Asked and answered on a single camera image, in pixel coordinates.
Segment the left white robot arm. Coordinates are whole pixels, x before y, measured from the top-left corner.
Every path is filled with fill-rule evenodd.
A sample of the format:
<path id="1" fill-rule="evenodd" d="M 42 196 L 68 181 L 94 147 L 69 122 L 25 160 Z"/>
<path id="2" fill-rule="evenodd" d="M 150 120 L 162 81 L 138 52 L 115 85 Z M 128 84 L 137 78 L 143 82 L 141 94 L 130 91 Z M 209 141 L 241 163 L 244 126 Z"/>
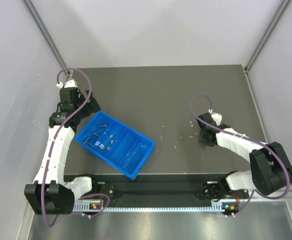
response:
<path id="1" fill-rule="evenodd" d="M 49 118 L 48 141 L 42 163 L 24 195 L 37 215 L 68 215 L 75 201 L 93 188 L 90 176 L 64 181 L 64 170 L 70 144 L 81 120 L 101 110 L 93 94 L 86 100 L 74 79 L 59 83 L 60 101 Z"/>

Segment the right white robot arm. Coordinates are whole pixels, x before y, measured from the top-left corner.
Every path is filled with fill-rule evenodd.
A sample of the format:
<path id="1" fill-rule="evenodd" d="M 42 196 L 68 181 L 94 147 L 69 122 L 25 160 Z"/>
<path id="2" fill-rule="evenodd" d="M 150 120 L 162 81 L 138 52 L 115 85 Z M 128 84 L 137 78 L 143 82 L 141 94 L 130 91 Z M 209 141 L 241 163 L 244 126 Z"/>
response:
<path id="1" fill-rule="evenodd" d="M 221 121 L 222 116 L 218 113 L 198 116 L 198 141 L 206 146 L 228 149 L 250 164 L 250 170 L 231 172 L 225 177 L 227 190 L 256 190 L 269 196 L 286 187 L 287 183 L 292 184 L 292 165 L 280 143 L 251 141 Z"/>

